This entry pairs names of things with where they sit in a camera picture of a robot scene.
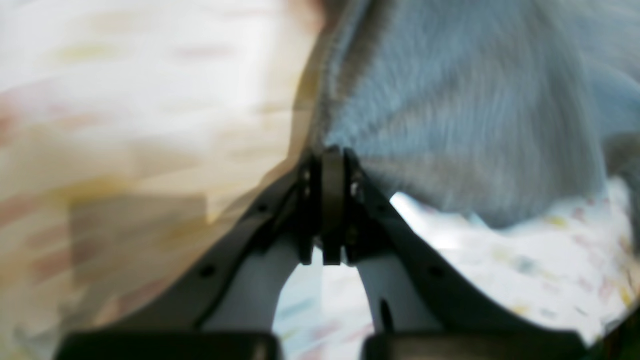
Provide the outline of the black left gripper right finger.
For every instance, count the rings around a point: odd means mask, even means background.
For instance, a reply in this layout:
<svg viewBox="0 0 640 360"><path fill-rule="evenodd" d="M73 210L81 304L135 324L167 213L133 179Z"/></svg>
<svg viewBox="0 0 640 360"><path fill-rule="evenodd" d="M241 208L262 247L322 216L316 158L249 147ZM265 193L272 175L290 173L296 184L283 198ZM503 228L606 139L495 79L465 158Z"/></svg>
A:
<svg viewBox="0 0 640 360"><path fill-rule="evenodd" d="M422 240L373 185L354 152L330 149L338 245L365 287L374 334L362 360L582 360L573 330L535 325L498 304Z"/></svg>

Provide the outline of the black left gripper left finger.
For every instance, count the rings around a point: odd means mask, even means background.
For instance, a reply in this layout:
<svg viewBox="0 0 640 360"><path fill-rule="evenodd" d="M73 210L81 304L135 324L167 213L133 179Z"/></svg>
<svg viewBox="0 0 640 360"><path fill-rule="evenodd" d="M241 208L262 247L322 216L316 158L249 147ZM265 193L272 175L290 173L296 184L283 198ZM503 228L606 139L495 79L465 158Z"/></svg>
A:
<svg viewBox="0 0 640 360"><path fill-rule="evenodd" d="M67 336L57 360L283 360L273 332L286 282L313 258L320 157L302 153L240 220L149 305Z"/></svg>

